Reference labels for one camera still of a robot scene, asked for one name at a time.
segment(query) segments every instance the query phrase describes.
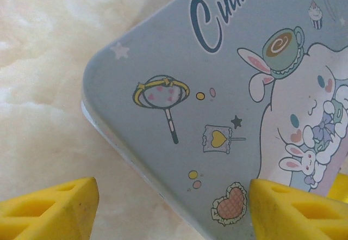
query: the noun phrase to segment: pink dot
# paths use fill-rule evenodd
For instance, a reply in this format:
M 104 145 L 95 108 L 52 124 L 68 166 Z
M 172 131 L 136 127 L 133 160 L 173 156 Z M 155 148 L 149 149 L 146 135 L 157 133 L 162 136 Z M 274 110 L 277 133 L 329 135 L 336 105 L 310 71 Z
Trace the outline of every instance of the pink dot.
M 202 182 L 199 181 L 199 180 L 196 180 L 196 181 L 193 183 L 192 187 L 193 187 L 194 189 L 199 189 L 199 188 L 201 187 L 201 185 L 202 185 Z
M 216 96 L 216 92 L 215 92 L 215 89 L 214 89 L 214 88 L 210 88 L 210 89 L 209 89 L 209 92 L 210 92 L 210 95 L 211 95 L 212 97 L 215 97 L 215 96 Z

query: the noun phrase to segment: heart-shaped cookie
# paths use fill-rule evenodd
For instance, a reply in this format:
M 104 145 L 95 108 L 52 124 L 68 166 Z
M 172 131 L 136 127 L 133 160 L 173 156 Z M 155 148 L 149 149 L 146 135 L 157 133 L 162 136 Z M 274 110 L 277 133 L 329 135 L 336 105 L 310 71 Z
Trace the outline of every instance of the heart-shaped cookie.
M 213 202 L 212 219 L 223 226 L 235 224 L 246 210 L 246 190 L 239 182 L 234 182 L 227 188 L 225 196 Z

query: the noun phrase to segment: cupcake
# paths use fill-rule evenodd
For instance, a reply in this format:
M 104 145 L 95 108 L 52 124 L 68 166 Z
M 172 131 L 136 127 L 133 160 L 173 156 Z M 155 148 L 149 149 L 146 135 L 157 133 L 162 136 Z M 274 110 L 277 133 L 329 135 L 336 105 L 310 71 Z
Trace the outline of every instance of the cupcake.
M 308 15 L 312 20 L 313 27 L 315 29 L 321 29 L 322 27 L 322 12 L 321 9 L 317 6 L 315 1 L 312 1 L 308 9 Z

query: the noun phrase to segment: star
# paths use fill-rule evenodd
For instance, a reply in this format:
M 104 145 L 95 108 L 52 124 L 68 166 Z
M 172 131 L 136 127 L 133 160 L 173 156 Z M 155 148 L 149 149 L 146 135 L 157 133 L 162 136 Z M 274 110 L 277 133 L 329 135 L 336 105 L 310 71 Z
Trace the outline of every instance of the star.
M 231 122 L 234 124 L 234 129 L 236 130 L 237 127 L 241 127 L 241 122 L 242 122 L 242 119 L 239 119 L 237 117 L 237 115 L 234 116 L 234 119 L 231 120 Z
M 122 57 L 128 58 L 127 52 L 129 51 L 129 48 L 123 47 L 119 42 L 116 44 L 116 46 L 110 48 L 113 52 L 115 52 L 116 59 L 120 59 Z
M 341 25 L 342 25 L 342 26 L 345 26 L 345 25 L 346 25 L 346 21 L 345 21 L 344 18 L 340 18 L 339 21 L 341 22 Z

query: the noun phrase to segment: yellow dot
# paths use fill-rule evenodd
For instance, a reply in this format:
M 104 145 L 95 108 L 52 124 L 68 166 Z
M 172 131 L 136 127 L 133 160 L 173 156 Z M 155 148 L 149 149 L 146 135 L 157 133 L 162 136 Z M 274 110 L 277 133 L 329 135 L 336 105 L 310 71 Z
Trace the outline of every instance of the yellow dot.
M 196 94 L 196 98 L 197 98 L 198 100 L 204 100 L 204 99 L 206 98 L 206 96 L 205 96 L 205 94 L 204 94 L 203 92 L 198 92 L 198 93 Z
M 198 173 L 195 170 L 190 171 L 189 178 L 190 179 L 196 179 L 198 177 Z

